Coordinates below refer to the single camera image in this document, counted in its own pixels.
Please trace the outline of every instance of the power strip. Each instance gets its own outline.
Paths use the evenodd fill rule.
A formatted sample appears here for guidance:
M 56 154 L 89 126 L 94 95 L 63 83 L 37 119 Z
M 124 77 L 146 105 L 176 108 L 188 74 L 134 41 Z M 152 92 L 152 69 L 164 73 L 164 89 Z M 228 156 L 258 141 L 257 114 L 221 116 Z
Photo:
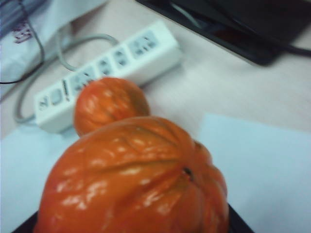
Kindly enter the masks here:
M 35 95 L 37 125 L 59 133 L 72 125 L 76 98 L 90 81 L 105 76 L 142 85 L 180 62 L 181 49 L 162 21 L 138 32 Z

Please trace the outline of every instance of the gray cable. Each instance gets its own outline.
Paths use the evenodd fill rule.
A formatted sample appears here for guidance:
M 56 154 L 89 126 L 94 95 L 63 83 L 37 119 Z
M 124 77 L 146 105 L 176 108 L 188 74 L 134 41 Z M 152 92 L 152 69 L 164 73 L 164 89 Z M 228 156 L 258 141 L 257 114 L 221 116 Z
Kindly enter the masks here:
M 71 41 L 65 48 L 64 51 L 68 51 L 84 42 L 90 41 L 90 40 L 97 40 L 97 39 L 105 39 L 107 40 L 107 36 L 106 34 L 95 34 L 95 35 L 89 35 L 89 36 L 85 36 L 82 38 L 78 38 L 75 39 L 73 41 Z M 108 39 L 113 45 L 117 44 L 118 41 L 111 37 L 112 39 Z M 37 79 L 37 77 L 52 63 L 54 62 L 58 57 L 57 52 L 55 54 L 52 55 L 52 57 L 50 59 L 48 59 L 43 66 L 41 66 L 35 73 L 33 73 L 27 80 L 25 80 L 23 83 L 21 83 L 22 87 L 21 87 L 21 92 L 17 98 L 16 104 L 14 106 L 14 120 L 17 123 L 25 123 L 31 119 L 33 119 L 35 116 L 31 115 L 28 117 L 23 117 L 21 114 L 21 105 L 22 102 L 24 100 L 25 94 L 27 93 L 29 87 L 35 82 L 35 80 Z
M 93 39 L 104 39 L 104 40 L 108 40 L 112 45 L 116 45 L 118 44 L 118 41 L 113 38 L 110 35 L 107 34 L 94 34 L 91 36 Z M 62 46 L 61 46 L 61 32 L 58 31 L 56 34 L 56 50 L 57 50 L 57 56 L 58 59 L 60 61 L 60 63 L 67 68 L 68 70 L 71 71 L 76 71 L 78 68 L 74 67 L 70 64 L 68 64 L 68 62 L 65 60 L 64 56 L 63 56 L 63 51 L 62 51 Z
M 199 24 L 199 22 L 191 14 L 189 14 L 186 10 L 184 10 L 183 8 L 181 8 L 180 6 L 177 6 L 176 4 L 174 4 L 172 2 L 170 2 L 170 4 L 175 10 L 182 13 L 194 26 L 196 26 L 198 28 L 202 28 L 202 26 Z

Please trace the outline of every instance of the paper sheet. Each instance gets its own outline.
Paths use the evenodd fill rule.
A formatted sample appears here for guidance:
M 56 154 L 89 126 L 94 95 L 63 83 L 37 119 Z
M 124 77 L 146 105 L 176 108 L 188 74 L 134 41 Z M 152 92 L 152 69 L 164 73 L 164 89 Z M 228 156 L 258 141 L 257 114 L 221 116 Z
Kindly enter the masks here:
M 199 141 L 255 233 L 311 232 L 311 134 L 206 115 Z
M 46 178 L 78 139 L 73 128 L 51 134 L 22 125 L 1 140 L 1 233 L 10 233 L 39 207 Z
M 1 140 L 1 233 L 39 206 L 48 173 L 78 139 L 22 125 Z M 228 202 L 255 233 L 311 232 L 311 134 L 206 115 L 199 141 L 228 186 Z

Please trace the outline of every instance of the large ribbed tomato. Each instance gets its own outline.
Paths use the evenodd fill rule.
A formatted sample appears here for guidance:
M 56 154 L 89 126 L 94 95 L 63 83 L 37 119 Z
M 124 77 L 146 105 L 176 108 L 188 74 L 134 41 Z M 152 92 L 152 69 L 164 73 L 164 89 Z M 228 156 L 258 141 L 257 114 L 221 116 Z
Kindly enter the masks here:
M 133 82 L 102 78 L 87 85 L 75 106 L 74 127 L 78 135 L 128 117 L 149 115 L 143 91 Z
M 227 233 L 226 185 L 172 122 L 134 117 L 80 138 L 52 169 L 34 233 Z

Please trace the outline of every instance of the wooden desk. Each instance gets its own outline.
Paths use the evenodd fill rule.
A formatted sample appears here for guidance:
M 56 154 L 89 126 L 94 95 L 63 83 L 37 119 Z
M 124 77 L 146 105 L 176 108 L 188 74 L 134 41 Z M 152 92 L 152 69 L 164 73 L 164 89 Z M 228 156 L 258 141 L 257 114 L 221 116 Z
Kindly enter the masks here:
M 194 137 L 206 112 L 311 132 L 310 58 L 284 55 L 270 67 L 252 65 L 134 0 L 111 0 L 73 22 L 73 29 L 77 36 L 107 33 L 123 41 L 158 19 L 180 42 L 184 60 L 143 88 L 154 115 L 178 123 Z M 311 27 L 295 44 L 311 48 Z M 66 57 L 78 66 L 108 48 L 108 43 L 94 41 Z M 24 115 L 33 113 L 37 91 L 69 72 L 59 62 L 52 64 L 30 88 L 23 103 Z M 17 127 L 13 105 L 18 92 L 17 86 L 1 103 L 2 138 Z

